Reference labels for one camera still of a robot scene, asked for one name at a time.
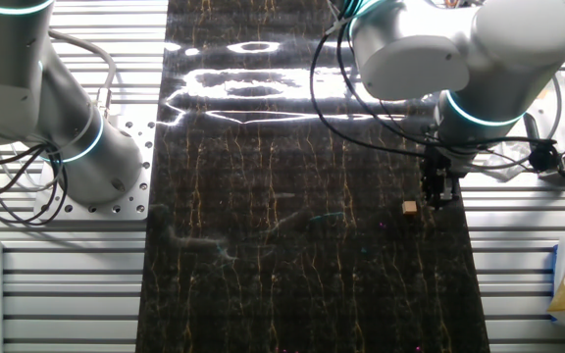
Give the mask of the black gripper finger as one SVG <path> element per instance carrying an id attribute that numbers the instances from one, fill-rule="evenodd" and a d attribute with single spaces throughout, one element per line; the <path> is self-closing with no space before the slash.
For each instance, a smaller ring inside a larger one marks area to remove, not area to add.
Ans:
<path id="1" fill-rule="evenodd" d="M 438 194 L 438 206 L 443 208 L 458 199 L 458 186 L 453 181 L 446 181 Z"/>
<path id="2" fill-rule="evenodd" d="M 437 187 L 433 183 L 423 183 L 423 191 L 426 203 L 429 207 L 436 209 L 438 207 Z"/>

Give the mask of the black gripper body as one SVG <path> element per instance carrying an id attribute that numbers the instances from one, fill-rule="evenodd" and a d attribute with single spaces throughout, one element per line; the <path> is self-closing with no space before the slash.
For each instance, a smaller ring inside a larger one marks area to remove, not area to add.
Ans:
<path id="1" fill-rule="evenodd" d="M 459 174 L 452 169 L 452 160 L 434 146 L 425 147 L 421 168 L 427 181 L 459 179 Z"/>

